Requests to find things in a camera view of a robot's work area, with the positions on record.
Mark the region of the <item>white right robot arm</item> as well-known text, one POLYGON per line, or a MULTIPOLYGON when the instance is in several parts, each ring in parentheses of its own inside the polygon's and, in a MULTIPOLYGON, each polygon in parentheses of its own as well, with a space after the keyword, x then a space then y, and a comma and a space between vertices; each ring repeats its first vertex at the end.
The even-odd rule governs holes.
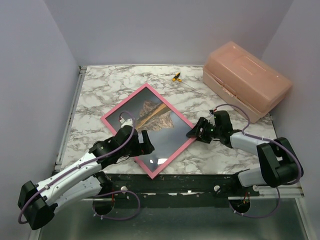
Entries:
POLYGON ((238 149, 258 157, 259 167, 238 172, 237 179, 230 183, 230 191, 241 196, 251 186, 294 184, 303 176, 303 168, 290 142, 280 137, 275 140, 262 138, 242 130, 233 129, 230 116, 225 110, 211 110, 209 119, 200 117, 196 125, 186 134, 206 144, 219 141, 231 149, 238 149))

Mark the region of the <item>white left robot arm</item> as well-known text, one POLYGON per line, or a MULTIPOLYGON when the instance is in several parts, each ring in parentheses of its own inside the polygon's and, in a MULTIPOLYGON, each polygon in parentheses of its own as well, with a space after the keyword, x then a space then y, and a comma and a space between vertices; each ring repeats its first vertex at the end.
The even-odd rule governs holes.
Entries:
POLYGON ((148 132, 126 125, 110 138, 97 141, 79 160, 38 183, 27 181, 21 186, 17 205, 18 223, 37 230, 48 224, 63 206, 98 195, 107 197, 111 185, 105 181, 104 168, 123 157, 151 154, 155 148, 148 132))

